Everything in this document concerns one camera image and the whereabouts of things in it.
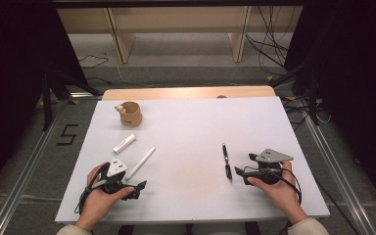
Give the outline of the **short white marker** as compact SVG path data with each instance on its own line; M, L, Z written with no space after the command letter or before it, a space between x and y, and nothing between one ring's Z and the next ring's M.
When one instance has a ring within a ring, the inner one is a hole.
M134 134L130 134L129 136L127 136L124 140L122 140L120 143L118 143L114 147L114 152L116 154L120 153L122 150L124 150L129 144L131 144L135 140L136 140L136 136Z

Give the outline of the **white table cover sheet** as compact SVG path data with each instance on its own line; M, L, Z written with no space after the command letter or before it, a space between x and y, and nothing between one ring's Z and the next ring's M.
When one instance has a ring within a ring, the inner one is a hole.
M130 134L136 140L117 156L135 167L130 179L147 180L136 200L118 202L105 220L127 224L228 222L282 217L258 188L225 175L222 143L230 168L254 166L250 153L272 149L293 157L303 191L302 207L314 217L329 214L281 101L277 97L142 100L139 126L124 126L114 102L97 104L56 219L73 223L88 172L115 157L114 147Z

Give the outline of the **beige wooden desk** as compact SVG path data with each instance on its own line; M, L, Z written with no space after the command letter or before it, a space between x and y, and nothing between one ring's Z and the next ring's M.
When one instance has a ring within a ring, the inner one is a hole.
M70 34L109 34L117 58L125 64L138 33L225 32L233 60L242 60L248 32L293 32L301 6L74 8L58 14Z

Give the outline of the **black tripod stand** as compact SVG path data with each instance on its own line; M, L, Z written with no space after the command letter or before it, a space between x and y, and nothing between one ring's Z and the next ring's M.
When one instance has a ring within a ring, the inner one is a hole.
M68 90L68 85L72 84L88 93L99 96L101 92L88 85L86 79L79 80L71 75L60 70L50 70L46 72L41 79L41 94L44 110L44 126L43 130L46 131L53 120L51 94L53 92L59 100L68 100L71 93Z

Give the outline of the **person's left hand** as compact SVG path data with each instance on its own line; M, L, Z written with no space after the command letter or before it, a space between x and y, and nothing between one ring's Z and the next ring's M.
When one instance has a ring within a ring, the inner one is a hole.
M99 188L92 190L85 200L75 226L86 232L91 232L97 223L109 213L117 201L133 191L132 187L122 188L114 194L106 194Z

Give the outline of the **long white pen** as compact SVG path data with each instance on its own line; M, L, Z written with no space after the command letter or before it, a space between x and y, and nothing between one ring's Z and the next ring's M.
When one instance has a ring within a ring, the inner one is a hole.
M125 180L130 180L140 167L155 153L156 147L152 147L148 153L138 162L138 164L125 176Z

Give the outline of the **person's right hand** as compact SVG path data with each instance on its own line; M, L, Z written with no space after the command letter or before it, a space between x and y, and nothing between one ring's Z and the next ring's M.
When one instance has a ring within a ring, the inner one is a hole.
M292 172L292 164L285 162L282 164L284 170L282 176L285 181L279 180L276 184L266 184L260 179L249 177L248 181L262 190L271 200L271 202L281 210L295 225L308 218L308 215L302 209L299 203L298 193L294 190L296 180Z

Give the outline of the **tan wooden pen cup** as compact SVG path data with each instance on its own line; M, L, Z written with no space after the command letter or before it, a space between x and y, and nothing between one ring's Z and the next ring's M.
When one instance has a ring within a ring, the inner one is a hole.
M142 122L142 113L138 103L127 101L115 106L119 113L120 122L126 126L139 126Z

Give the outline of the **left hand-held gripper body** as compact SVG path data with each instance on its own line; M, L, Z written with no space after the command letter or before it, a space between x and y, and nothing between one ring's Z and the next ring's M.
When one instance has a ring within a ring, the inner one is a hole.
M103 163L91 179L91 189L100 188L104 193L114 194L126 188L122 183L127 166L120 160L113 160L111 163Z

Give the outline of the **black pen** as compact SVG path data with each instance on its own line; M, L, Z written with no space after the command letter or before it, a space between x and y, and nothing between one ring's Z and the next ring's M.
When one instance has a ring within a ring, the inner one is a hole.
M222 143L222 153L223 153L223 157L224 157L224 160L225 160L225 173L226 173L226 177L229 180L232 180L232 173L231 173L231 168L230 168L230 164L229 164L228 153L227 153L227 149L226 149L225 143Z

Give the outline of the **aluminium floor rail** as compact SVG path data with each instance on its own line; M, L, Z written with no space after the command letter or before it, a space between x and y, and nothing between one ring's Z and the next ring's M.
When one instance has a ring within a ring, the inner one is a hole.
M66 101L52 107L53 120L46 130L30 125L15 155L4 165L0 173L0 235L5 233L66 107Z
M344 171L338 164L334 153L332 152L328 142L326 141L320 128L314 124L310 117L305 118L305 124L311 133L321 156L324 159L332 177L337 184L341 195L343 196L347 207L354 219L360 235L376 235L376 229L372 220L369 218L367 210L361 203L350 182L345 176Z

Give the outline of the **black curtain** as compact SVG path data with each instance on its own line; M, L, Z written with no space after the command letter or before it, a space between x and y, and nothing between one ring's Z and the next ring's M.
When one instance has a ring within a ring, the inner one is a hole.
M0 0L0 171L21 141L41 81L86 81L53 0Z
M303 0L286 68L316 66L317 93L376 188L376 0Z

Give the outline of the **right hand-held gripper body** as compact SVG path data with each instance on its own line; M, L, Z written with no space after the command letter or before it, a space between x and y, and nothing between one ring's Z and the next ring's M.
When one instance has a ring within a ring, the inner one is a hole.
M265 149L258 155L258 159L255 161L258 163L257 178L269 185L277 183L282 177L282 164L293 159L289 155L272 149Z

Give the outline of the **black metal stand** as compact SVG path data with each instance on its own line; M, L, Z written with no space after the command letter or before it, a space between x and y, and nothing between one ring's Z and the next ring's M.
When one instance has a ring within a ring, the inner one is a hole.
M294 78L295 83L292 87L294 95L308 94L309 109L308 114L315 125L318 125L316 116L316 99L317 99L317 72L313 63L304 60L299 66L281 75L279 78L269 82L272 88L276 88L286 81Z

